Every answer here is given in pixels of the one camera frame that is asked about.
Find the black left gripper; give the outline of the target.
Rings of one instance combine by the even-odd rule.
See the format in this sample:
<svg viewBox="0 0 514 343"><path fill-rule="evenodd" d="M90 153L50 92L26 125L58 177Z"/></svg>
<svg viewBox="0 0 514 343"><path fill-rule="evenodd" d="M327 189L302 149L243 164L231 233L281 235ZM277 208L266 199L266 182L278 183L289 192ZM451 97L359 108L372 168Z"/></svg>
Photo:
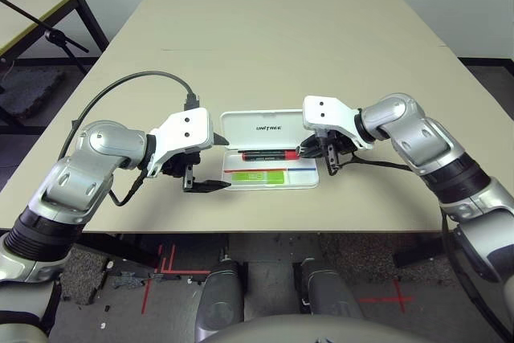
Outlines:
<svg viewBox="0 0 514 343"><path fill-rule="evenodd" d="M229 141L225 137L213 133L213 145L228 146L229 144ZM195 182L193 166L198 165L200 161L199 152L178 153L163 164L162 173L173 178L181 178L182 189L188 193L211 193L231 186L229 182L218 180Z"/></svg>

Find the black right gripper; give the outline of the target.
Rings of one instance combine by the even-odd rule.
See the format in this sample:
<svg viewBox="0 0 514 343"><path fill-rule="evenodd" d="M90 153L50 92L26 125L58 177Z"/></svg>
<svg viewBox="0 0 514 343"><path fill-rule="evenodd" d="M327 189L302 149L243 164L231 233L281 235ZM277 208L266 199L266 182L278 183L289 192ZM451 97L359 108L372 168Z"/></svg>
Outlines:
<svg viewBox="0 0 514 343"><path fill-rule="evenodd" d="M322 157L330 176L336 175L341 168L339 156L353 152L354 143L352 140L335 130L330 130L319 138L310 136L296 147L296 155L300 158Z"/></svg>

